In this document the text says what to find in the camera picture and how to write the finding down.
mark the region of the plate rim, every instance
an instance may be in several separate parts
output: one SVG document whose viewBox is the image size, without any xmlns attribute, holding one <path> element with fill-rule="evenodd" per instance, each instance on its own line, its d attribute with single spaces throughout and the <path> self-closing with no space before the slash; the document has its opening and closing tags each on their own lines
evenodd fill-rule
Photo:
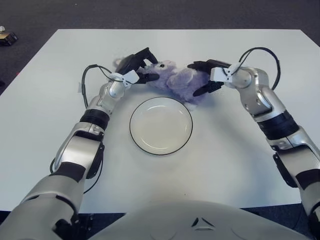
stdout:
<svg viewBox="0 0 320 240">
<path fill-rule="evenodd" d="M 179 104 L 181 104 L 181 105 L 186 109 L 186 111 L 188 112 L 188 114 L 189 114 L 189 116 L 190 116 L 190 119 L 191 119 L 191 131 L 190 131 L 190 135 L 189 135 L 188 139 L 185 141 L 185 143 L 184 143 L 181 147 L 179 147 L 178 149 L 176 149 L 176 150 L 174 150 L 174 151 L 172 151 L 172 152 L 164 153 L 164 154 L 157 154 L 157 153 L 152 153 L 152 152 L 146 151 L 146 150 L 144 150 L 142 147 L 140 147 L 140 146 L 137 144 L 137 142 L 135 141 L 135 139 L 134 139 L 134 137 L 133 137 L 133 135 L 132 135 L 132 132 L 131 132 L 131 120 L 132 120 L 132 117 L 133 117 L 134 113 L 136 112 L 136 110 L 137 110 L 142 104 L 144 104 L 145 102 L 150 101 L 150 100 L 152 100 L 152 99 L 171 99 L 171 100 L 174 100 L 174 101 L 178 102 Z M 154 156 L 165 156 L 165 155 L 169 155 L 169 154 L 174 154 L 175 152 L 179 151 L 180 149 L 182 149 L 182 148 L 187 144 L 187 142 L 189 142 L 193 130 L 194 130 L 194 121 L 193 121 L 193 119 L 192 119 L 192 116 L 191 116 L 191 113 L 190 113 L 189 109 L 188 109 L 182 102 L 180 102 L 179 100 L 176 100 L 176 99 L 174 99 L 174 98 L 172 98 L 172 97 L 168 97 L 168 96 L 156 96 L 156 97 L 152 97 L 152 98 L 149 98 L 149 99 L 143 101 L 142 103 L 140 103 L 140 104 L 133 110 L 133 112 L 132 112 L 132 114 L 131 114 L 131 117 L 130 117 L 130 121 L 129 121 L 129 131 L 130 131 L 131 138 L 132 138 L 132 140 L 134 141 L 135 145 L 138 146 L 138 148 L 140 148 L 142 151 L 146 152 L 147 154 L 151 154 L 151 155 L 154 155 Z"/>
</svg>

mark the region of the robotic arm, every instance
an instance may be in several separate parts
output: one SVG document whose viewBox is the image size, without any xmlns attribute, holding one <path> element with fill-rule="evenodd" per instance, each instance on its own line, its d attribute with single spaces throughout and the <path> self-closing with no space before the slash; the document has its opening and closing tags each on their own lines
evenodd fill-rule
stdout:
<svg viewBox="0 0 320 240">
<path fill-rule="evenodd" d="M 265 71 L 216 60 L 197 61 L 188 67 L 210 74 L 210 82 L 194 96 L 222 85 L 236 89 L 244 109 L 252 116 L 276 151 L 273 159 L 284 181 L 299 188 L 311 232 L 320 238 L 320 150 L 269 87 Z"/>
<path fill-rule="evenodd" d="M 0 239 L 70 239 L 78 222 L 85 179 L 93 178 L 103 160 L 103 138 L 110 115 L 132 84 L 159 78 L 135 72 L 144 60 L 157 63 L 148 48 L 128 56 L 100 88 L 80 121 L 59 148 L 53 173 L 40 180 L 0 226 Z"/>
</svg>

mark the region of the white plate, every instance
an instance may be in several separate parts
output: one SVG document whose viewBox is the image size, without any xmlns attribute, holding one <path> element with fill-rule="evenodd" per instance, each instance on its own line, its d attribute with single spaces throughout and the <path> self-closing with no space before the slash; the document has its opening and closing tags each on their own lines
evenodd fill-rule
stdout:
<svg viewBox="0 0 320 240">
<path fill-rule="evenodd" d="M 133 141 L 154 155 L 167 155 L 181 149 L 189 140 L 192 129 L 193 122 L 187 108 L 168 97 L 143 102 L 130 119 Z"/>
</svg>

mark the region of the stuffed animal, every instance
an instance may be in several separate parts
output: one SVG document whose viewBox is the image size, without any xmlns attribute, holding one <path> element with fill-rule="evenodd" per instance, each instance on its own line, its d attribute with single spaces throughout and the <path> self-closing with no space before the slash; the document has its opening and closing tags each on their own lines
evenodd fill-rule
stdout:
<svg viewBox="0 0 320 240">
<path fill-rule="evenodd" d="M 174 93 L 179 101 L 193 110 L 206 96 L 193 96 L 194 92 L 206 85 L 210 76 L 206 72 L 190 68 L 177 68 L 173 61 L 165 60 L 140 68 L 143 74 L 159 74 L 159 79 L 148 84 L 166 92 Z"/>
</svg>

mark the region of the silver robot arm segment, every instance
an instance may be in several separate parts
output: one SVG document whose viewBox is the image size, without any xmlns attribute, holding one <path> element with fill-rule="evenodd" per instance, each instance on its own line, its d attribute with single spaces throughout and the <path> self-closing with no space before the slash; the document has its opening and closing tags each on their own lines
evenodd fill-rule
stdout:
<svg viewBox="0 0 320 240">
<path fill-rule="evenodd" d="M 0 225 L 0 239 L 70 238 L 71 227 L 78 222 L 85 179 L 99 169 L 109 116 L 126 88 L 118 81 L 101 87 L 57 152 L 54 172 L 40 180 Z"/>
<path fill-rule="evenodd" d="M 238 90 L 244 109 L 257 122 L 276 153 L 273 159 L 285 182 L 299 188 L 312 233 L 320 237 L 320 150 L 269 88 L 266 72 L 231 65 L 211 69 L 212 81 Z"/>
</svg>

